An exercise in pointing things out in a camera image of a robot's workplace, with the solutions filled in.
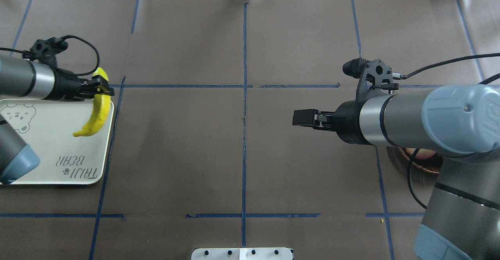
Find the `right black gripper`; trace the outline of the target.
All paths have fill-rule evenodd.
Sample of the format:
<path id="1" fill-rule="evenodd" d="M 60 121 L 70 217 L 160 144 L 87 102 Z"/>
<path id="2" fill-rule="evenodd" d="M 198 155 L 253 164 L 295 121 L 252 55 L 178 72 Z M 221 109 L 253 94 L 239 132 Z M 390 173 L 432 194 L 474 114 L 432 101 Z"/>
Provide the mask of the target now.
<path id="1" fill-rule="evenodd" d="M 342 103 L 335 112 L 300 109 L 293 112 L 293 126 L 331 128 L 345 143 L 365 145 L 366 139 L 359 124 L 359 105 L 356 101 Z"/>

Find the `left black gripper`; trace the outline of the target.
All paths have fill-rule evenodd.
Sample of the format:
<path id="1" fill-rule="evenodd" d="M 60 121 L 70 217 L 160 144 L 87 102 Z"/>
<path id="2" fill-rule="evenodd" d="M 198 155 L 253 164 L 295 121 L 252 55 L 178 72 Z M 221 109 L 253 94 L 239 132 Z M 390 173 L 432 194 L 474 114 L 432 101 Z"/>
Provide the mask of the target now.
<path id="1" fill-rule="evenodd" d="M 66 70 L 53 70 L 55 83 L 52 89 L 52 99 L 54 101 L 83 101 L 86 99 L 95 99 L 97 96 L 114 96 L 113 88 L 109 89 L 108 80 L 104 77 L 92 77 L 90 80 L 80 78 L 74 73 Z M 84 82 L 90 89 L 80 90 Z"/>

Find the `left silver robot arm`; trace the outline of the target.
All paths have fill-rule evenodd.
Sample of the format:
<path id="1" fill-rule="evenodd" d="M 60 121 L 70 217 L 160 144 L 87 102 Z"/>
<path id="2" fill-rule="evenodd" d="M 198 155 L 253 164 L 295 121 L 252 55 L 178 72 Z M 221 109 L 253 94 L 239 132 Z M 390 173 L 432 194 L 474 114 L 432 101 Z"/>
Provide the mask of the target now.
<path id="1" fill-rule="evenodd" d="M 104 126 L 111 110 L 114 89 L 107 73 L 100 67 L 90 79 L 75 73 L 35 62 L 28 57 L 1 57 L 1 95 L 45 101 L 80 102 L 92 100 L 93 110 L 87 123 L 73 137 L 90 137 Z M 30 144 L 9 123 L 12 116 L 1 117 L 1 183 L 10 185 L 36 169 L 40 158 Z"/>

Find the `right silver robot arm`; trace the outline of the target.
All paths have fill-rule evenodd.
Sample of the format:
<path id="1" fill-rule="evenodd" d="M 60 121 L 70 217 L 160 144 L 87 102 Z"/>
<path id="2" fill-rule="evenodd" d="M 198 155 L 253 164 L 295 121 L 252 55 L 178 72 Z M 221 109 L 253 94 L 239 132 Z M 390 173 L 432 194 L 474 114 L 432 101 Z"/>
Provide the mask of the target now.
<path id="1" fill-rule="evenodd" d="M 293 125 L 346 143 L 432 150 L 443 158 L 414 253 L 420 260 L 499 259 L 499 92 L 447 85 L 390 94 L 359 87 L 334 112 L 302 109 Z"/>

